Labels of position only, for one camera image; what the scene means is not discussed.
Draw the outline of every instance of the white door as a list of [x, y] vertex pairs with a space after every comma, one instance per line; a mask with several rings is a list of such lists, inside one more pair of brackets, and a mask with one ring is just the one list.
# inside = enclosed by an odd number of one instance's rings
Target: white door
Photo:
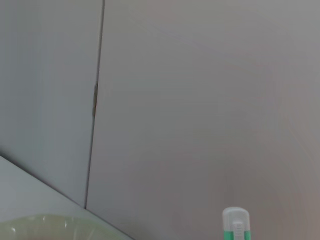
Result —
[[0, 154], [84, 206], [102, 0], [0, 1]]
[[307, 0], [109, 0], [87, 208], [137, 240], [316, 239], [320, 15]]

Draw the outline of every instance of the bottle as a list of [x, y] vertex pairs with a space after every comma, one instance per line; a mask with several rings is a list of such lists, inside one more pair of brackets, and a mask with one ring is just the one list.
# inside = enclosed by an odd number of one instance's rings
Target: bottle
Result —
[[222, 212], [224, 240], [251, 240], [249, 212], [227, 207]]

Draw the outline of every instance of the white countertop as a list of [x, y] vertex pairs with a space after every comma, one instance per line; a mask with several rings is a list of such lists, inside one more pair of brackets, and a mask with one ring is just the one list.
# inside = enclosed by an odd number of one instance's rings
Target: white countertop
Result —
[[[91, 219], [120, 233], [111, 225], [0, 156], [0, 222], [37, 214]], [[131, 238], [123, 235], [123, 239], [130, 240]]]

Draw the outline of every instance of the white bottle cap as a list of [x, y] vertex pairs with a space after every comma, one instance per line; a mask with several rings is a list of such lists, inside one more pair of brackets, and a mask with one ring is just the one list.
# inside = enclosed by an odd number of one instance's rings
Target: white bottle cap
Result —
[[234, 240], [244, 240], [245, 232], [250, 231], [249, 212], [241, 207], [228, 207], [223, 210], [223, 230], [233, 232]]

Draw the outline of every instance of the green bottle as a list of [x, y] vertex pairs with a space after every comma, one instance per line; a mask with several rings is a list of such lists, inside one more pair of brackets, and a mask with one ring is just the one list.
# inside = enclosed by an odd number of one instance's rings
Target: green bottle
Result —
[[241, 207], [223, 210], [224, 240], [251, 240], [249, 212]]

